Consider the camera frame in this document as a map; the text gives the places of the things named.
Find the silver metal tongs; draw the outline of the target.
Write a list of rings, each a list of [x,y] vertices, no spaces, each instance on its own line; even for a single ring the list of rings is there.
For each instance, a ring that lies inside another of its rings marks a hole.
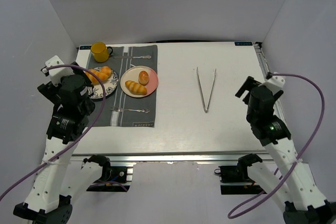
[[[196,80],[204,113],[209,112],[216,79],[217,69],[213,70],[212,79],[210,79],[210,77],[207,77],[205,80],[203,80],[199,67],[196,68]]]

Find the striped crescent bread roll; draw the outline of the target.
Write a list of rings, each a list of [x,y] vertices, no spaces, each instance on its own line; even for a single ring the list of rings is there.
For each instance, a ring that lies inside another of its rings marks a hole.
[[[135,81],[128,80],[125,82],[126,88],[135,95],[146,95],[147,89],[142,84],[139,84]]]

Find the round sesame bun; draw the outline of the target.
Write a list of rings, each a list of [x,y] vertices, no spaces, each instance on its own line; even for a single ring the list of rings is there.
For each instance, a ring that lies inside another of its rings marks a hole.
[[[139,73],[139,77],[138,77],[139,84],[145,86],[148,84],[149,79],[150,79],[149,74],[146,71],[143,70]]]

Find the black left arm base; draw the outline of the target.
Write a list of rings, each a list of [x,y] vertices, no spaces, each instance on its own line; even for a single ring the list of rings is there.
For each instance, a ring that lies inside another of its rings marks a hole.
[[[102,166],[102,175],[90,185],[87,191],[90,192],[127,192],[130,185],[127,185],[126,166],[112,166],[108,157],[102,155],[92,155],[90,158],[84,158],[82,167],[88,163],[97,163]]]

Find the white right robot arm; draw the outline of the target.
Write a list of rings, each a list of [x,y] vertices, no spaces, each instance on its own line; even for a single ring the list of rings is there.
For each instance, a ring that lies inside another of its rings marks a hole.
[[[263,83],[247,77],[235,94],[240,98],[248,92],[243,99],[247,105],[246,120],[253,135],[273,158],[282,179],[256,154],[241,157],[238,170],[266,192],[266,197],[256,205],[271,198],[282,211],[285,223],[333,223],[335,203],[329,202],[317,188],[286,124],[274,114],[274,105],[283,94],[284,77],[284,74],[269,73]]]

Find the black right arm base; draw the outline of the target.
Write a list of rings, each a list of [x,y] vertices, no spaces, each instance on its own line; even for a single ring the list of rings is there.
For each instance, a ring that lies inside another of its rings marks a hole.
[[[262,188],[248,177],[247,168],[254,163],[262,163],[257,154],[248,154],[238,159],[236,165],[223,165],[214,170],[220,177],[222,195],[266,194]]]

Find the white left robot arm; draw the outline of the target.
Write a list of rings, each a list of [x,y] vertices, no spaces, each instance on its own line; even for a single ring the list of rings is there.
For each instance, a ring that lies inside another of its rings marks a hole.
[[[33,223],[67,223],[74,202],[91,184],[107,179],[110,160],[93,155],[74,180],[63,184],[67,167],[78,139],[90,127],[89,116],[95,110],[88,88],[91,82],[83,69],[73,62],[68,67],[54,56],[47,60],[43,73],[50,78],[38,91],[54,105],[47,129],[42,168],[35,171],[33,187],[24,202],[14,207],[13,214]]]

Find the blue floral plate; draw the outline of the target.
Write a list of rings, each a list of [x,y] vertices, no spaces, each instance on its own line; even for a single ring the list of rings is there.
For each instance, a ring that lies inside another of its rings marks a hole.
[[[100,71],[101,68],[102,67],[96,67],[93,69]],[[104,86],[105,92],[106,92],[106,97],[108,97],[114,92],[119,82],[117,73],[114,70],[112,71],[113,71],[112,75],[106,81],[104,82],[101,81]],[[93,100],[102,99],[103,98],[103,88],[100,85],[100,82],[95,85],[91,84],[91,86],[88,88],[88,94]]]

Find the round golden bun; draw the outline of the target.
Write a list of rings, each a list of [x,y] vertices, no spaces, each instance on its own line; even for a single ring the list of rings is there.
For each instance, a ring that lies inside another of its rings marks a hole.
[[[108,66],[104,66],[100,69],[100,72],[106,74],[108,77],[110,77],[113,73],[112,69]]]

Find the yellow enamel mug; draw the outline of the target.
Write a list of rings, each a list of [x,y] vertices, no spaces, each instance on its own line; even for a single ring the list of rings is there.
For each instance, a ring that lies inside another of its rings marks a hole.
[[[113,54],[113,48],[103,42],[96,42],[90,49],[96,62],[103,63]]]

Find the silver fork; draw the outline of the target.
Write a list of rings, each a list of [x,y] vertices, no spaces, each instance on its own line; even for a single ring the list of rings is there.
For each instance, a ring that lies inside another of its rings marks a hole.
[[[132,112],[139,112],[139,113],[149,113],[150,110],[148,109],[124,109],[124,108],[120,108],[120,107],[111,107],[110,108],[111,111],[113,112],[124,112],[124,111],[132,111]]]

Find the cream and pink plate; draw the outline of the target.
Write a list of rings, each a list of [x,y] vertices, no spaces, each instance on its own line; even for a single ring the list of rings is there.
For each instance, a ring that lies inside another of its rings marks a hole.
[[[139,83],[138,81],[138,77],[139,77],[139,73],[141,71],[146,71],[148,74],[149,74],[149,82],[147,85],[145,85],[146,89],[147,89],[147,94],[146,95],[135,95],[135,94],[132,94],[125,86],[125,82],[128,81],[128,80],[131,80],[131,81],[135,81],[137,83]],[[143,98],[143,97],[147,97],[149,95],[151,95],[158,87],[158,84],[159,84],[159,79],[158,79],[158,76],[157,76],[157,73],[149,68],[149,67],[146,67],[146,66],[136,66],[136,67],[132,67],[130,68],[129,70],[127,70],[121,77],[120,79],[120,87],[122,89],[122,91],[130,96],[130,97],[133,97],[133,98]]]

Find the silver table knife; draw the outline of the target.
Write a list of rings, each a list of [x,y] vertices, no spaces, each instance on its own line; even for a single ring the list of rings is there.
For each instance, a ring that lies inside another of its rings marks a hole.
[[[152,56],[112,56],[114,59],[151,59]]]

